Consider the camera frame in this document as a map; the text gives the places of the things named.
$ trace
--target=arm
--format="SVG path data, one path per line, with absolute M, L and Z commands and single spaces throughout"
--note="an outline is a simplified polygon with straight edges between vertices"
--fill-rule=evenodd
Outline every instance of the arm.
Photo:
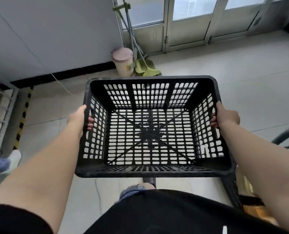
M 0 184 L 0 204 L 41 216 L 54 233 L 59 230 L 69 196 L 85 109 L 86 105 L 83 105 L 71 114 L 66 128 L 57 138 Z M 92 124 L 88 124 L 88 130 L 91 128 Z
M 289 151 L 239 126 L 238 113 L 226 110 L 220 102 L 217 110 L 211 126 L 220 127 L 241 171 L 281 227 L 289 230 Z

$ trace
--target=person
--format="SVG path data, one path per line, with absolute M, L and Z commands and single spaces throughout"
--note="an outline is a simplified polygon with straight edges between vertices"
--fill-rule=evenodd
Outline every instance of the person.
M 0 233 L 57 233 L 76 167 L 84 124 L 81 106 L 66 128 L 0 184 Z M 93 119 L 89 118 L 88 130 Z M 139 184 L 125 190 L 85 233 L 288 233 L 289 151 L 239 126 L 217 103 L 211 126 L 281 227 L 193 194 Z
M 8 158 L 0 157 L 0 174 L 10 174 L 19 165 L 22 154 L 15 149 L 11 152 Z

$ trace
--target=pink lid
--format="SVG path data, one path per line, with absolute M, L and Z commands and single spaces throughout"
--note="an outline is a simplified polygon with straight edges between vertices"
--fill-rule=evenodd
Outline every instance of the pink lid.
M 115 62 L 126 62 L 133 57 L 133 51 L 129 48 L 120 48 L 112 53 L 112 60 Z

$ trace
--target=black shirt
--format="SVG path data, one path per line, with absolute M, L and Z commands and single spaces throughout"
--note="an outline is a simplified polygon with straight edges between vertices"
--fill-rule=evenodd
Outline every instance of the black shirt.
M 190 193 L 140 191 L 114 204 L 85 234 L 287 233 L 241 210 Z M 0 205 L 0 233 L 53 233 L 41 217 Z

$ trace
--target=black sleeve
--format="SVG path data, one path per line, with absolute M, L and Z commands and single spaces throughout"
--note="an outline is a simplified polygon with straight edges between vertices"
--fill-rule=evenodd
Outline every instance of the black sleeve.
M 49 224 L 25 209 L 0 204 L 0 234 L 53 234 Z

